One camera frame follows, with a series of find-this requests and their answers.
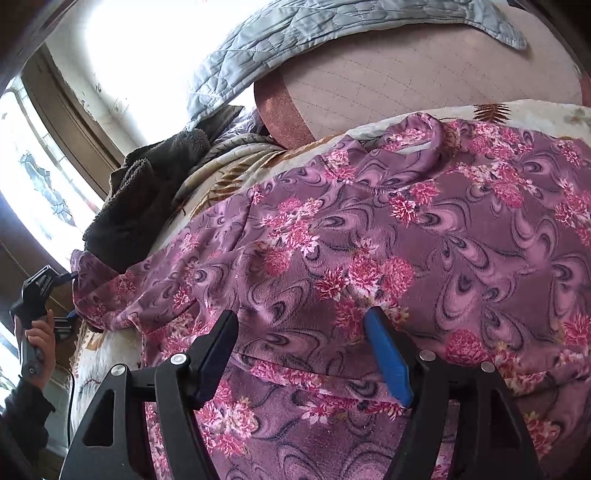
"blue gripper pad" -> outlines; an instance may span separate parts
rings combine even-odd
[[[407,364],[379,316],[373,310],[369,310],[364,320],[365,333],[390,393],[403,407],[409,407],[413,402],[413,391],[410,388]]]

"metal screw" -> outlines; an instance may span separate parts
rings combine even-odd
[[[118,377],[120,375],[123,375],[125,373],[125,365],[115,365],[113,368],[111,368],[111,375]]]
[[[170,363],[173,365],[182,365],[187,361],[187,355],[184,353],[175,353],[172,357],[170,357]]]
[[[421,350],[418,353],[418,356],[421,360],[424,360],[426,362],[433,362],[433,360],[435,360],[435,353],[431,350]]]
[[[483,372],[486,372],[488,374],[491,374],[496,370],[495,366],[490,362],[482,362],[480,364],[480,368],[482,368]]]

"quilted stitching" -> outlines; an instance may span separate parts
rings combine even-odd
[[[527,43],[489,0],[275,0],[236,27],[193,76],[188,129],[287,59],[329,40],[415,23],[464,23]]]

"black sleeve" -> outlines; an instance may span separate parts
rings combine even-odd
[[[39,388],[22,379],[6,399],[6,411],[2,419],[12,438],[33,464],[37,462],[39,450],[47,446],[49,435],[45,421],[55,410]]]

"floral fabric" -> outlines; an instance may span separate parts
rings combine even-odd
[[[557,476],[591,427],[590,160],[582,141],[411,115],[218,203],[124,275],[76,252],[74,301],[98,327],[135,325],[146,366],[237,313],[224,380],[196,413],[221,478],[382,479],[409,412],[365,340],[374,305],[419,348],[493,362]],[[450,404],[434,479],[456,417]]]

